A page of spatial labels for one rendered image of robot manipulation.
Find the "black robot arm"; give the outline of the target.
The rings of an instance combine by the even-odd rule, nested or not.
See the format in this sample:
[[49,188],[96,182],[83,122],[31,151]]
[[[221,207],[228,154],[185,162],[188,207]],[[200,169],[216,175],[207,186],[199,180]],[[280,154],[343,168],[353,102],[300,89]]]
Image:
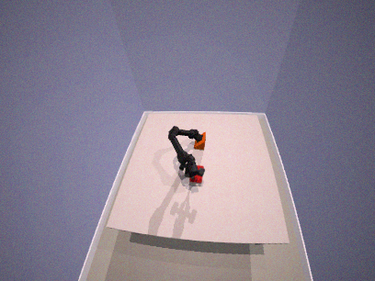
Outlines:
[[[194,177],[199,174],[199,169],[196,165],[195,158],[191,154],[188,154],[183,150],[176,136],[188,136],[190,139],[195,139],[197,142],[202,141],[203,135],[199,134],[197,129],[185,130],[179,129],[179,127],[174,126],[168,131],[168,139],[171,141],[173,147],[177,153],[177,159],[179,163],[185,168],[185,177]],[[185,165],[185,163],[187,164]]]

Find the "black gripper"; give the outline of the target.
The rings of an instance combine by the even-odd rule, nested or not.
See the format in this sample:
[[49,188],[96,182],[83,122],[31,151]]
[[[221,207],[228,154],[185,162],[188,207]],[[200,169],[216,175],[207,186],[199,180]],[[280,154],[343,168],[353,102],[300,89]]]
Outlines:
[[[184,167],[181,164],[179,166],[179,170],[184,171]],[[203,176],[204,173],[205,173],[205,169],[199,168],[199,174],[198,174],[198,176]]]

